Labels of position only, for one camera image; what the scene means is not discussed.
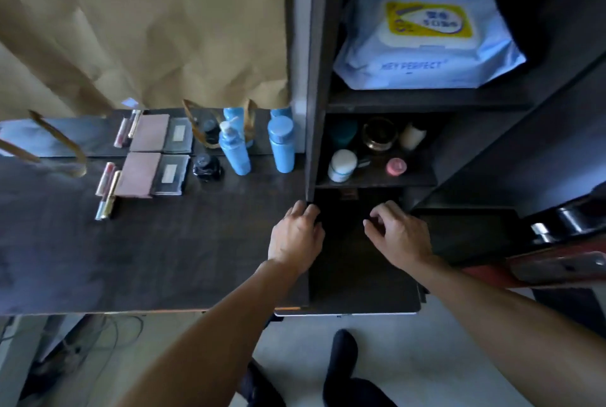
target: wet wipes package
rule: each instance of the wet wipes package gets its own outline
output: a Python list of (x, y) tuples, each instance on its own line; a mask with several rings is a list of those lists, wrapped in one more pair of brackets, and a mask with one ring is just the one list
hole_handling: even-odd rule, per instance
[(495, 0), (352, 0), (345, 20), (352, 89), (477, 88), (526, 61)]

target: blue cylindrical bottle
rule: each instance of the blue cylindrical bottle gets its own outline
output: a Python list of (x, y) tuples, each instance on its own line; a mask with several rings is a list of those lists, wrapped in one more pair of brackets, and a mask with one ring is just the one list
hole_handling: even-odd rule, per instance
[(267, 124), (269, 143), (280, 173), (290, 173), (294, 168), (294, 123), (288, 117), (275, 117)]
[(290, 106), (284, 107), (284, 109), (271, 109), (269, 115), (271, 115), (272, 119), (276, 117), (288, 117), (291, 120), (293, 119), (293, 111)]
[[(244, 107), (226, 107), (223, 109), (223, 116), (225, 120), (231, 121), (231, 127), (235, 128), (238, 131), (238, 134), (245, 139), (244, 137)], [(246, 148), (248, 149), (251, 145), (253, 145), (254, 141), (249, 140), (246, 143)]]
[(229, 121), (222, 121), (220, 127), (219, 145), (229, 164), (238, 175), (250, 173), (250, 158), (248, 158), (244, 139), (240, 137), (238, 131)]

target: white jar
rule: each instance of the white jar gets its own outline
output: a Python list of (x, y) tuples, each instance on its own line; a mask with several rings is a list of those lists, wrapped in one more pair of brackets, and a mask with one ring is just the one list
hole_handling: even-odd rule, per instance
[(329, 179), (333, 182), (345, 182), (358, 166), (358, 157), (351, 150), (337, 150), (330, 160)]

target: person's left hand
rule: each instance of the person's left hand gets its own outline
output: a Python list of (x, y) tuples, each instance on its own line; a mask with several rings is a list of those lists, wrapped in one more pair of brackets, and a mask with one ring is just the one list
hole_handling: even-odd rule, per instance
[(297, 201), (271, 231), (269, 259), (299, 275), (305, 273), (322, 250), (324, 241), (322, 223), (314, 226), (318, 214), (320, 209), (315, 204), (306, 208), (305, 202)]

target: black shoe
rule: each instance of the black shoe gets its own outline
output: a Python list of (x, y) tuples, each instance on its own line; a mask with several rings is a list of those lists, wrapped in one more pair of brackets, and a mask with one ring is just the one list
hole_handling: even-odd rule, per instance
[(249, 404), (259, 403), (259, 405), (272, 407), (286, 407), (284, 399), (267, 380), (261, 372), (261, 366), (254, 359), (248, 363), (246, 373), (240, 381), (237, 391)]
[(326, 382), (343, 381), (351, 378), (358, 361), (358, 344), (345, 329), (338, 330), (330, 350), (329, 371)]

